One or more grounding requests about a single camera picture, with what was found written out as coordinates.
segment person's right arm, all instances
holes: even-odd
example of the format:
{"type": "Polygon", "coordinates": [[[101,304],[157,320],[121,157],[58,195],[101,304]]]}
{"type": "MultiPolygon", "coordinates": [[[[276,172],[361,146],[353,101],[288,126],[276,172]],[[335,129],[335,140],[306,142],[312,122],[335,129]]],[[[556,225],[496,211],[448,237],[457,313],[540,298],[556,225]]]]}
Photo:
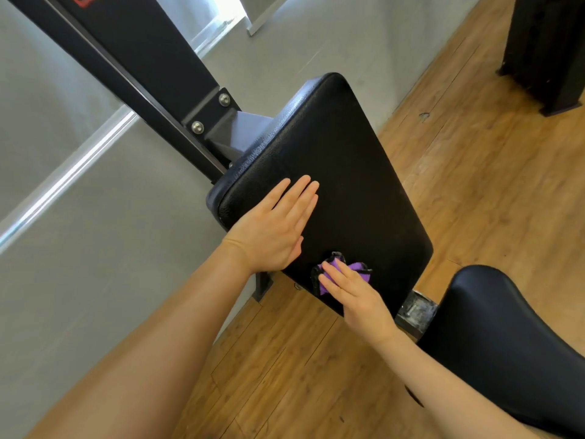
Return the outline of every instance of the person's right arm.
{"type": "Polygon", "coordinates": [[[537,439],[520,422],[495,406],[417,347],[394,324],[382,297],[343,262],[338,271],[324,262],[319,281],[343,304],[345,321],[382,356],[451,439],[537,439]]]}

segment silver bolt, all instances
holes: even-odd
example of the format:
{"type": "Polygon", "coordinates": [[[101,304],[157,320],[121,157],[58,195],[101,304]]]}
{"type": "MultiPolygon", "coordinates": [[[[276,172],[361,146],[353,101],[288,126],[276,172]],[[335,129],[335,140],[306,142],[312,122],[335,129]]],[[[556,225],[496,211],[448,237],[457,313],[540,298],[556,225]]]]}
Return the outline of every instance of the silver bolt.
{"type": "Polygon", "coordinates": [[[203,123],[201,122],[194,121],[191,125],[191,130],[197,135],[202,134],[204,129],[203,123]]]}
{"type": "Polygon", "coordinates": [[[232,102],[232,99],[225,92],[223,94],[220,94],[219,95],[219,104],[220,105],[222,105],[222,106],[229,106],[229,104],[231,102],[232,102]]]}

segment purple cloth with black trim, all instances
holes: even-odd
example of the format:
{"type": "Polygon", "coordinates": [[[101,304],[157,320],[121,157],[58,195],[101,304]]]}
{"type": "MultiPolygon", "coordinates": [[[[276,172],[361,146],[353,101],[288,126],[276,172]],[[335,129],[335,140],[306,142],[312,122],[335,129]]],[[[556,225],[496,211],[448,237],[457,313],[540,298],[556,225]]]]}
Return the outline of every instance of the purple cloth with black trim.
{"type": "MultiPolygon", "coordinates": [[[[347,264],[347,262],[345,261],[345,258],[343,257],[343,254],[341,254],[338,251],[333,251],[331,253],[331,257],[326,259],[326,262],[329,263],[330,265],[335,266],[339,270],[339,266],[337,265],[337,262],[335,261],[336,259],[340,259],[343,263],[347,264]]],[[[355,263],[352,263],[351,265],[347,265],[347,266],[349,266],[349,269],[352,269],[355,272],[357,272],[363,280],[365,280],[366,282],[369,283],[372,271],[371,271],[371,269],[368,269],[368,267],[365,263],[355,262],[355,263]]],[[[320,274],[325,274],[325,277],[327,277],[329,280],[331,280],[332,282],[335,283],[335,280],[331,279],[331,276],[329,274],[327,274],[325,271],[323,271],[323,266],[320,263],[320,264],[314,266],[313,269],[311,270],[311,281],[313,282],[313,294],[314,295],[329,294],[327,289],[323,285],[321,285],[321,282],[319,282],[319,275],[320,274]]]]}

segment red marking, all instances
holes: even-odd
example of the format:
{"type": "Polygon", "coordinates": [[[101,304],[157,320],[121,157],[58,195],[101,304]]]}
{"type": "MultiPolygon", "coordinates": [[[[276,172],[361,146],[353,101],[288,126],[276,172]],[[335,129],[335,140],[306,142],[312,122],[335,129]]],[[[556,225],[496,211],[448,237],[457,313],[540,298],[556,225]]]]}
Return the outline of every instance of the red marking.
{"type": "Polygon", "coordinates": [[[93,0],[73,0],[73,1],[75,1],[77,3],[77,6],[82,7],[82,8],[85,9],[87,6],[90,5],[90,3],[93,0]]]}

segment seat cushion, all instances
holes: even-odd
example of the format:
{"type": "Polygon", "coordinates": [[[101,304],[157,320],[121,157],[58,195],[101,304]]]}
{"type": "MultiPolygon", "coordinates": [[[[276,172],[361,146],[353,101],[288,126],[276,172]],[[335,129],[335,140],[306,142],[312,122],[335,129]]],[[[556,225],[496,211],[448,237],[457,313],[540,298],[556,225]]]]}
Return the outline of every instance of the seat cushion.
{"type": "Polygon", "coordinates": [[[518,420],[585,438],[585,359],[503,272],[459,271],[418,345],[518,420]]]}
{"type": "MultiPolygon", "coordinates": [[[[311,269],[340,251],[373,270],[370,283],[396,314],[432,245],[347,81],[307,82],[210,191],[207,205],[229,229],[285,177],[320,182],[303,253],[285,273],[307,290],[311,269]]],[[[338,313],[332,296],[317,296],[338,313]]]]}

